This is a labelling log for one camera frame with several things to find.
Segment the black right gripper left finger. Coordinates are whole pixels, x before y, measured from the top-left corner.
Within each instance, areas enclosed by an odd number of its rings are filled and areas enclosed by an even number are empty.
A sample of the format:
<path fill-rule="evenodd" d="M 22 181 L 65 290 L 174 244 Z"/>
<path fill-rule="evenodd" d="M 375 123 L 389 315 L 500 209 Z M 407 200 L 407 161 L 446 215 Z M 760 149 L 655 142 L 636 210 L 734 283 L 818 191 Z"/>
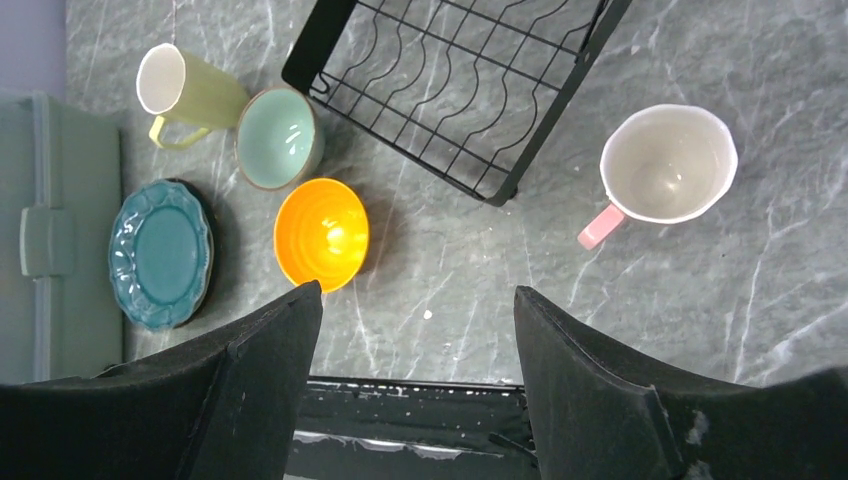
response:
<path fill-rule="evenodd" d="M 108 369 L 1 389 L 5 479 L 280 479 L 321 328 L 317 282 Z"/>

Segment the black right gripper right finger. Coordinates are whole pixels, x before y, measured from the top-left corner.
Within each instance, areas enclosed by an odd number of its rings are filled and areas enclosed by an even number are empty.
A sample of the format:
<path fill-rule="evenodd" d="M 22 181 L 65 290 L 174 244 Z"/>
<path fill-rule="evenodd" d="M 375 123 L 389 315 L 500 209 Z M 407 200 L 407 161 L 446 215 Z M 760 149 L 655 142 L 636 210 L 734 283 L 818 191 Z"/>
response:
<path fill-rule="evenodd" d="M 847 370 L 768 387 L 683 370 L 528 286 L 514 324 L 545 479 L 843 479 Z"/>

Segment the yellow ribbed bowl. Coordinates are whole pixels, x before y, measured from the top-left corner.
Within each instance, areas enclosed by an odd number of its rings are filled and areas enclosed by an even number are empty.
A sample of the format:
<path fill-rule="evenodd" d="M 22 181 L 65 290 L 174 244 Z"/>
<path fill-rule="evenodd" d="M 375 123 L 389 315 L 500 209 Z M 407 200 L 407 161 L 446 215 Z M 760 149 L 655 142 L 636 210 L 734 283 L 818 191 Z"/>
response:
<path fill-rule="evenodd" d="M 284 199 L 272 239 L 279 268 L 293 285 L 317 281 L 324 293 L 331 293 L 362 268 L 370 224 L 354 190 L 333 178 L 314 178 Z"/>

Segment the black wire dish rack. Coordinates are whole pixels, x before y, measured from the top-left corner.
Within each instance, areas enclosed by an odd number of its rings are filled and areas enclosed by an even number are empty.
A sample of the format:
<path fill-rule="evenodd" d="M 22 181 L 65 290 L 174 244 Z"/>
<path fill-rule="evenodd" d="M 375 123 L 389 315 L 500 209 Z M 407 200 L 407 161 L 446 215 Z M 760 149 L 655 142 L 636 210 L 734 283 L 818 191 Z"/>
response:
<path fill-rule="evenodd" d="M 282 79 L 481 202 L 512 199 L 625 1 L 319 1 Z"/>

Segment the pink mug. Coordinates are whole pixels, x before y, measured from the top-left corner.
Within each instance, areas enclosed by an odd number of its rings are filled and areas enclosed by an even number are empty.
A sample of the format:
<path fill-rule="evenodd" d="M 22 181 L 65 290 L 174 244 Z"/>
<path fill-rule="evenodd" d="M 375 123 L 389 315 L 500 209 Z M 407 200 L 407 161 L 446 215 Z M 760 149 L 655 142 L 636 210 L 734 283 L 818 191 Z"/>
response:
<path fill-rule="evenodd" d="M 739 155 L 729 127 L 698 106 L 657 104 L 630 115 L 606 140 L 599 173 L 609 204 L 578 235 L 587 250 L 627 219 L 693 220 L 730 189 Z"/>

